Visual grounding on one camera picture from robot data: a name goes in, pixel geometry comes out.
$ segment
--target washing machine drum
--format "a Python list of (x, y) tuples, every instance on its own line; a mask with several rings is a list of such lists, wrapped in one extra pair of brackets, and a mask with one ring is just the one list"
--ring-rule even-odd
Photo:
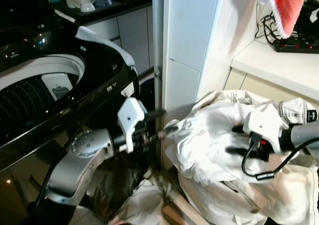
[(0, 73), (0, 123), (4, 133), (32, 123), (81, 80), (84, 62), (74, 55), (55, 54), (27, 60)]

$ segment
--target white cloth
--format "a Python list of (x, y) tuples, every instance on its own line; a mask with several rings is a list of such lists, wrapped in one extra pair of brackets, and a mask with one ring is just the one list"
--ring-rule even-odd
[(133, 225), (161, 225), (163, 198), (157, 186), (148, 180), (139, 187), (117, 211), (109, 225), (131, 223)]
[(113, 49), (117, 50), (121, 56), (123, 57), (126, 65), (128, 66), (135, 66), (135, 62), (133, 57), (124, 51), (121, 47), (116, 45), (114, 42), (111, 42), (110, 40), (103, 38), (102, 36), (98, 35), (96, 32), (92, 31), (91, 29), (80, 26), (78, 28), (78, 31), (75, 35), (76, 38), (79, 38), (81, 40), (90, 41), (90, 42), (97, 42), (104, 45), (107, 45), (109, 47), (112, 47)]
[[(228, 221), (230, 225), (254, 225), (263, 223), (267, 216), (283, 225), (318, 224), (318, 175), (315, 167), (291, 168), (294, 165), (289, 165), (273, 180), (260, 182), (243, 174), (242, 156), (225, 151), (229, 146), (248, 148), (248, 137), (233, 133), (231, 129), (242, 124), (251, 110), (264, 107), (277, 109), (284, 128), (289, 123), (310, 122), (308, 111), (318, 113), (315, 107), (300, 98), (277, 104), (247, 91), (211, 93), (193, 107), (188, 117), (169, 123), (179, 128), (169, 135), (176, 145), (166, 153), (185, 177), (181, 186), (199, 212), (216, 224), (227, 224), (225, 221)], [(246, 168), (251, 173), (269, 171), (284, 158), (272, 154), (268, 163), (247, 159)], [(224, 186), (238, 192), (224, 188), (219, 181), (225, 181)]]

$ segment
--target shelf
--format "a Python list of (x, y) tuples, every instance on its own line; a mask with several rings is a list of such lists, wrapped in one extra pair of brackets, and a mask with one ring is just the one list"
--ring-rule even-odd
[(231, 67), (319, 101), (319, 55), (279, 53), (269, 44), (250, 43)]

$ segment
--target black washing machine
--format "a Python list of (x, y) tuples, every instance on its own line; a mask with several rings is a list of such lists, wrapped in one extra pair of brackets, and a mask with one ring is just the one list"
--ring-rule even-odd
[[(126, 89), (139, 96), (136, 71), (118, 50), (75, 33), (61, 26), (48, 0), (0, 0), (0, 172), (34, 153), (50, 164), (49, 145), (63, 132), (112, 132)], [(141, 174), (148, 166), (138, 150), (119, 156), (122, 170)]]

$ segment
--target red towel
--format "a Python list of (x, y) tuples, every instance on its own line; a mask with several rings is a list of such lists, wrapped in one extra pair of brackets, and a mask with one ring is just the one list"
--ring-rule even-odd
[(257, 0), (269, 2), (274, 12), (278, 32), (282, 38), (290, 37), (297, 22), (304, 0)]

